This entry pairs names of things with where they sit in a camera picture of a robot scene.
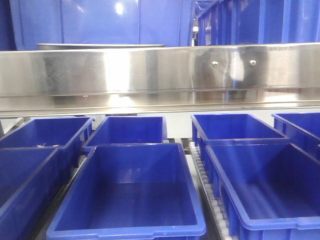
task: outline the metal frame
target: metal frame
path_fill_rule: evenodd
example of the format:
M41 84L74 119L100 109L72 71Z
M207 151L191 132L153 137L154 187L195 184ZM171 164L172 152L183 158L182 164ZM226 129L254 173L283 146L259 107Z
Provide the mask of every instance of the metal frame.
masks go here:
M0 117L320 106L320 43L0 52Z

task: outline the plastic storage tote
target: plastic storage tote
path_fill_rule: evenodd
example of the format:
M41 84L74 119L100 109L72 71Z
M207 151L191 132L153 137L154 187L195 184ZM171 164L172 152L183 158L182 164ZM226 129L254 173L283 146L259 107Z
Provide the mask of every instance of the plastic storage tote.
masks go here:
M319 161L291 143L206 149L217 175L214 194L222 197L231 236L320 239Z
M181 144L93 148L48 240L198 240L206 231Z
M195 1L195 16L197 17L203 10L205 10L209 4L214 0L196 0Z
M166 118L162 116L108 116L88 141L85 151L106 144L162 143L167 139Z
M62 186L58 148L0 149L0 239L32 233Z
M215 0L199 16L198 44L319 42L318 0Z
M68 181L73 167L78 166L83 143L92 134L93 120L93 117L36 118L0 138L0 149L60 148L60 159L65 165L61 174Z
M196 0L10 0L18 50L40 43L190 46Z
M0 51L16 50L10 1L0 1Z
M201 159L209 145L277 144L290 139L251 114L195 114L192 119L192 138L200 147Z
M277 113L274 127L291 139L291 142L315 158L319 158L320 112Z

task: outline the blue crate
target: blue crate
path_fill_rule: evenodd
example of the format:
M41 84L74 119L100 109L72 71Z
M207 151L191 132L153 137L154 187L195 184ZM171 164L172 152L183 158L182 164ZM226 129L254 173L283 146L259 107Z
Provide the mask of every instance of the blue crate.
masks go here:
M251 114L195 114L192 119L192 138L200 147L205 162L206 145L277 144L290 139Z
M206 232L181 144L93 148L47 240L199 240Z
M167 139L162 116L108 116L84 143L83 150L108 144L162 143Z
M319 240L320 162L292 143L209 146L214 195L239 240Z
M9 0L0 1L0 51L16 50Z
M274 127L291 139L291 142L319 159L320 112L277 113Z
M215 0L198 15L198 44L319 42L318 0Z
M39 43L190 46L196 0L10 0L18 50Z
M67 183L73 167L78 167L83 143L92 134L93 120L93 117L36 118L0 138L0 149L60 148L60 160L65 165L61 174Z
M58 148L0 149L0 239L32 233L62 186Z
M204 11L214 0L196 0L195 1L195 17Z

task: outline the bolt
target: bolt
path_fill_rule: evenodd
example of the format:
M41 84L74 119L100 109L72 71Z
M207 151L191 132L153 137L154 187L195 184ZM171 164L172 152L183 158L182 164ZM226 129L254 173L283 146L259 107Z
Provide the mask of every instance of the bolt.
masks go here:
M217 62L217 61L213 61L212 62L212 66L215 68L215 67L217 67L219 65L219 62Z
M250 65L252 67L254 67L257 64L257 61L256 60L250 60L249 63L250 63Z

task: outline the stainless steel rail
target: stainless steel rail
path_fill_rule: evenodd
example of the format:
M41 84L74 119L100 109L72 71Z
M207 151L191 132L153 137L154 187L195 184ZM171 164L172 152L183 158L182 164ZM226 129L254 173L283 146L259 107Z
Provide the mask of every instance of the stainless steel rail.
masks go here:
M0 52L0 117L320 106L320 44Z

